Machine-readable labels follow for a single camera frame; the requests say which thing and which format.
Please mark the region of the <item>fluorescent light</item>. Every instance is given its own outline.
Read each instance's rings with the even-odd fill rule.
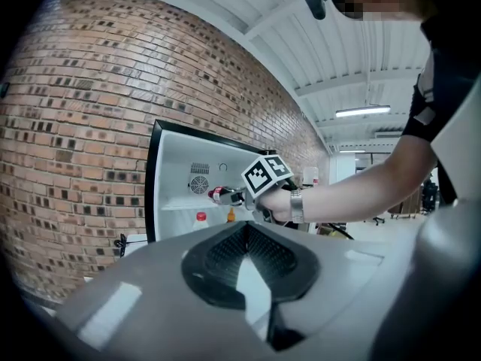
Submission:
[[[351,108],[350,110],[336,111],[336,117],[354,117],[356,115],[385,114],[386,112],[390,112],[390,110],[391,107],[388,105]]]
[[[366,150],[344,150],[344,151],[339,151],[340,153],[365,153]]]

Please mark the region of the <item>refrigerator shelf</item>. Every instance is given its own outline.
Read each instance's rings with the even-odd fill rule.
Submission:
[[[175,211],[175,210],[195,210],[199,208],[216,208],[207,196],[175,196],[172,198],[160,198],[161,211]]]

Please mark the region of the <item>hand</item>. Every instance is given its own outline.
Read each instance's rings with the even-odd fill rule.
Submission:
[[[267,191],[257,202],[271,210],[274,218],[280,222],[288,222],[292,219],[290,191],[280,188]]]

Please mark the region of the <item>orange bottle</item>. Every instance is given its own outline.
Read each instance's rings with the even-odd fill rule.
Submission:
[[[231,210],[227,214],[227,223],[230,223],[230,222],[235,222],[234,208],[231,208]]]

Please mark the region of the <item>refrigerator fan vent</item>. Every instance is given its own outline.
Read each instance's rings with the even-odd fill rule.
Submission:
[[[190,165],[191,174],[209,174],[209,165],[207,163],[193,163]]]
[[[195,194],[203,194],[207,191],[209,187],[209,181],[206,177],[198,176],[194,177],[190,182],[190,189]]]

